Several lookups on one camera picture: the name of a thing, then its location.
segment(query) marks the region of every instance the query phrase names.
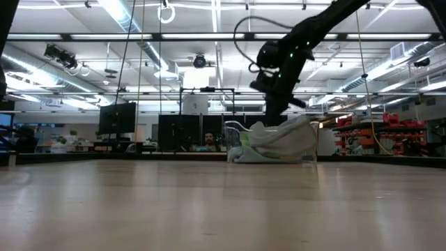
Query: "white cloth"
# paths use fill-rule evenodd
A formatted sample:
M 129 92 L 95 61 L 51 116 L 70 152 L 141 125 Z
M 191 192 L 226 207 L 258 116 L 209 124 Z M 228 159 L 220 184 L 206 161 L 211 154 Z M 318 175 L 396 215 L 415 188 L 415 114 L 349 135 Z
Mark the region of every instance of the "white cloth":
M 263 163 L 263 164 L 273 164 L 273 163 L 300 163 L 302 160 L 300 158 L 295 160 L 280 160 L 274 158 L 267 158 L 257 153 L 254 149 L 246 146 L 233 147 L 228 152 L 228 162 L 236 163 Z
M 250 130 L 250 146 L 270 158 L 296 158 L 305 151 L 314 151 L 317 145 L 316 131 L 303 115 L 267 128 L 258 121 Z

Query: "hanging ring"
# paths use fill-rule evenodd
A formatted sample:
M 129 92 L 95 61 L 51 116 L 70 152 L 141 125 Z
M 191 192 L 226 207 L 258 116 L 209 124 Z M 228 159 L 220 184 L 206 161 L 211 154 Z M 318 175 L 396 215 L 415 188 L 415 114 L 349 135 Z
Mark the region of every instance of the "hanging ring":
M 165 10 L 165 9 L 170 9 L 171 10 L 171 15 L 169 17 L 169 19 L 165 20 L 161 17 L 161 10 Z M 173 6 L 160 6 L 158 7 L 158 19 L 161 21 L 162 24 L 168 24 L 170 22 L 172 22 L 175 18 L 175 8 Z

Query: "black monitor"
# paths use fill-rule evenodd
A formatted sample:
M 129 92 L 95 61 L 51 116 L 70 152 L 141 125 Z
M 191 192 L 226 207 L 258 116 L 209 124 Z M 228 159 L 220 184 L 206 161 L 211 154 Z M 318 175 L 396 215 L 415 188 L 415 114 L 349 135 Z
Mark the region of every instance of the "black monitor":
M 137 104 L 127 103 L 100 108 L 99 135 L 134 132 Z

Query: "transparent plastic container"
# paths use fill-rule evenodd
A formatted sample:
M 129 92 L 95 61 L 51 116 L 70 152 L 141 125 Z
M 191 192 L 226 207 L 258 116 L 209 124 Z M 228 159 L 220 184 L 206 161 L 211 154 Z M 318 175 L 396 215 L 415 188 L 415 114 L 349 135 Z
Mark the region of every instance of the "transparent plastic container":
M 259 157 L 259 153 L 256 151 L 255 148 L 252 148 L 249 144 L 249 138 L 248 134 L 251 131 L 250 129 L 247 129 L 243 127 L 239 122 L 237 121 L 227 121 L 224 124 L 224 136 L 226 140 L 226 153 L 227 153 L 227 160 L 228 162 L 246 162 L 247 158 L 235 158 L 234 156 L 243 155 L 246 153 L 247 150 L 249 150 L 249 156 L 252 157 L 255 155 L 255 159 L 258 163 L 266 162 L 266 163 L 281 163 L 281 162 L 306 162 L 306 163 L 312 163 L 316 164 L 317 162 L 317 147 L 318 147 L 318 135 L 319 135 L 319 122 L 311 122 L 310 126 L 312 130 L 315 133 L 316 142 L 313 146 L 308 148 L 306 151 L 303 151 L 302 153 L 298 155 L 293 156 L 282 156 L 282 157 L 266 157 L 264 155 L 261 155 Z

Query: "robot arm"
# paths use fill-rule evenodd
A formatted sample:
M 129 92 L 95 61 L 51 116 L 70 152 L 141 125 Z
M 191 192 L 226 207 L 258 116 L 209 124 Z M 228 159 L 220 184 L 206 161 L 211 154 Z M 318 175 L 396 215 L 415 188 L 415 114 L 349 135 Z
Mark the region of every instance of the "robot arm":
M 432 15 L 443 38 L 446 38 L 446 0 L 417 0 Z M 261 71 L 250 87 L 266 94 L 266 120 L 276 126 L 280 114 L 289 104 L 305 108 L 306 104 L 293 97 L 295 84 L 306 60 L 314 60 L 312 50 L 338 23 L 353 14 L 368 0 L 338 0 L 322 13 L 297 24 L 282 39 L 268 41 L 257 55 L 260 68 L 279 68 L 272 76 Z

